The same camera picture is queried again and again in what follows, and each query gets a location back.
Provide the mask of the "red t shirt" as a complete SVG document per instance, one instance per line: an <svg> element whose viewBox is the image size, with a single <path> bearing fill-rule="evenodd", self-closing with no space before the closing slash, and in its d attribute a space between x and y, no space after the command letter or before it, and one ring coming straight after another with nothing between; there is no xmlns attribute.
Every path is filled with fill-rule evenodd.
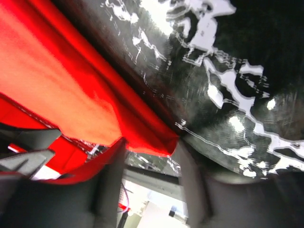
<svg viewBox="0 0 304 228"><path fill-rule="evenodd" d="M0 3L0 91L68 137L166 156L178 136L48 0Z"/></svg>

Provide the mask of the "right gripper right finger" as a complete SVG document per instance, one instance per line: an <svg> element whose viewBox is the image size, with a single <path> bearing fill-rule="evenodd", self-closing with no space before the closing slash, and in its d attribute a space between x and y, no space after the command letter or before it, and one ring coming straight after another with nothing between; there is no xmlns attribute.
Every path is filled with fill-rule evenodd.
<svg viewBox="0 0 304 228"><path fill-rule="evenodd" d="M234 173L179 141L185 201L192 228L301 228L304 174L289 171L267 179Z"/></svg>

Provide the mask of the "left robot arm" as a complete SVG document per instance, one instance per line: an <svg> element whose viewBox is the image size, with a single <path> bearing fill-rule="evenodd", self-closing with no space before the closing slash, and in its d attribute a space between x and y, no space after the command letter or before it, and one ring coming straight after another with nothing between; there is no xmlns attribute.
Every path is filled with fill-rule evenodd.
<svg viewBox="0 0 304 228"><path fill-rule="evenodd" d="M33 177L54 156L50 145L59 129L29 129L0 124L0 170Z"/></svg>

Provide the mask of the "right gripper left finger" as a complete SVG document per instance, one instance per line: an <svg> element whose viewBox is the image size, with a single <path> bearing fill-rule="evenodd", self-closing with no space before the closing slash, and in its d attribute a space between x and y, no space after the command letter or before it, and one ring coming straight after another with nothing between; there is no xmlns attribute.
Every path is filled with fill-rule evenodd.
<svg viewBox="0 0 304 228"><path fill-rule="evenodd" d="M114 228L126 140L62 178L31 180L16 172L0 174L3 228Z"/></svg>

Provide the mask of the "red plastic bin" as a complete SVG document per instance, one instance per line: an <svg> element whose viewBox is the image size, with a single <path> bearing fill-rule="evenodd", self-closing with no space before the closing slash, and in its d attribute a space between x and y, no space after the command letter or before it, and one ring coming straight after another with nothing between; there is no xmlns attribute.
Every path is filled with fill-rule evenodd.
<svg viewBox="0 0 304 228"><path fill-rule="evenodd" d="M5 98L0 99L0 121L21 128L56 128L51 122ZM91 160L105 147L62 135L50 145L50 149L55 151L55 156L34 175L33 179L56 179L61 174Z"/></svg>

